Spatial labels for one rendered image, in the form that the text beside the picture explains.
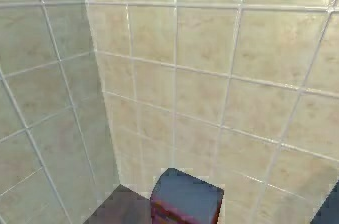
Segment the blue and red box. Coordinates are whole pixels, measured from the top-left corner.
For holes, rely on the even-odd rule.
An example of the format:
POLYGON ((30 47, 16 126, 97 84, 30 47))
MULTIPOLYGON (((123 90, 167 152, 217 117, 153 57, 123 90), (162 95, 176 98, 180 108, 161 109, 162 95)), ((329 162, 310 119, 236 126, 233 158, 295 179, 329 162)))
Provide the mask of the blue and red box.
POLYGON ((222 188, 168 168, 150 196, 151 224, 217 224, 223 196, 222 188))

